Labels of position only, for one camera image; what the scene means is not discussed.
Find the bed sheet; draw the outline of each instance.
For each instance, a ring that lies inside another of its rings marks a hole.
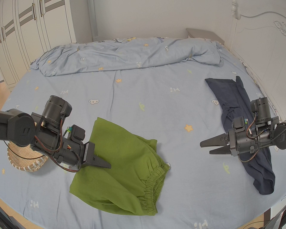
[[[228,228],[249,222],[286,194],[286,154],[270,147],[276,175],[274,193],[263,196],[237,157],[210,155],[202,140],[224,133],[221,108],[206,78],[239,75],[250,100],[262,93],[241,62],[218,47],[223,66],[185,61],[163,66],[45,77],[30,69],[2,110],[41,114],[50,95],[73,107],[63,128],[76,124],[89,140],[97,117],[146,139],[157,139],[157,153],[171,169],[155,216],[122,216],[99,211],[69,193],[74,174],[48,160],[36,172],[11,166],[0,142],[0,198],[31,222],[46,228]]]

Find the carved floral ornament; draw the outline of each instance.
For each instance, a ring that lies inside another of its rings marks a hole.
[[[286,36],[286,24],[284,22],[274,21],[275,25],[278,29],[280,29],[281,33]]]

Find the white label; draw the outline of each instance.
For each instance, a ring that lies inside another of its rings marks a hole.
[[[84,161],[86,161],[86,155],[87,155],[87,153],[88,153],[88,144],[89,144],[89,143],[86,144],[86,150],[85,150],[85,152],[84,152]]]

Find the bed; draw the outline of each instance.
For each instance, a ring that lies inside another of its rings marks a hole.
[[[73,107],[63,128],[73,124],[84,128],[84,142],[88,141],[97,117],[146,139],[157,139],[158,154],[171,164],[157,202],[158,214],[122,216],[92,208],[69,193],[74,174],[60,169],[51,160],[36,172],[19,171],[8,161],[7,147],[3,142],[0,142],[3,152],[0,154],[0,168],[4,168],[5,173],[0,175],[0,198],[31,222],[47,229],[236,229],[264,213],[286,195],[285,151],[270,147],[276,182],[274,193],[264,196],[255,189],[253,178],[246,173],[237,157],[210,155],[209,150],[213,148],[200,148],[199,143],[224,133],[221,108],[205,82],[206,78],[235,80],[237,75],[240,76],[250,100],[267,95],[273,108],[272,116],[279,115],[280,119],[285,120],[286,106],[280,97],[285,98],[286,94],[279,85],[285,83],[286,37],[284,27],[280,28],[280,24],[273,22],[279,21],[282,25],[285,21],[283,12],[279,11],[281,7],[285,9],[285,4],[281,2],[281,6],[276,7],[272,11],[279,14],[260,8],[260,12],[255,12],[257,14],[251,11],[252,14],[246,15],[248,17],[233,19],[231,39],[226,43],[231,53],[218,42],[192,38],[137,38],[128,41],[130,46],[137,44],[129,50],[140,48],[144,52],[152,44],[159,45],[165,56],[170,55],[169,59],[159,58],[160,61],[156,62],[158,58],[149,56],[140,61],[136,59],[140,56],[138,54],[133,60],[136,60],[133,67],[118,68],[117,62],[109,66],[92,65],[92,60],[88,62],[86,53],[81,56],[81,51],[93,45],[97,53],[110,58],[110,53],[102,49],[124,45],[127,43],[125,39],[124,42],[115,39],[72,44],[68,46],[69,51],[74,50],[79,65],[69,69],[59,65],[49,67],[47,63],[55,63],[61,55],[55,60],[52,56],[45,56],[43,59],[46,61],[42,64],[35,62],[23,76],[2,108],[8,110],[16,107],[26,113],[41,114],[46,101],[53,94],[67,100]],[[244,15],[243,8],[238,10]],[[271,35],[265,32],[262,38],[253,37],[260,36],[264,28],[268,28]],[[193,49],[201,54],[187,56],[185,50],[192,46],[189,41],[202,45],[201,49]],[[269,57],[267,51],[272,51],[266,44],[273,42],[273,52],[278,52],[284,62],[281,59],[275,62],[276,53]],[[173,47],[180,49],[183,59],[182,56],[179,58],[169,54]],[[117,50],[117,55],[128,56],[130,53],[125,51]],[[267,58],[262,58],[261,53],[265,53]],[[268,68],[264,72],[269,70],[272,74],[267,72],[262,77],[260,69],[266,63]],[[271,77],[272,80],[278,79],[276,90],[272,89],[273,85],[269,87]],[[185,129],[187,126],[191,126],[192,130]]]

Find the clothing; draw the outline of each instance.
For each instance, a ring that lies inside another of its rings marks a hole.
[[[121,215],[155,215],[169,166],[157,155],[157,140],[146,140],[97,118],[90,141],[111,169],[87,166],[76,173],[70,193],[90,206]]]
[[[232,121],[235,117],[244,116],[249,123],[253,121],[250,108],[250,99],[243,87],[239,76],[236,82],[228,79],[205,79],[216,96],[223,113],[221,120],[226,132],[232,129]],[[250,159],[250,152],[239,155],[242,161]],[[269,147],[262,148],[250,162],[243,162],[246,172],[255,180],[253,185],[262,195],[274,192],[275,174],[272,170],[271,154]]]

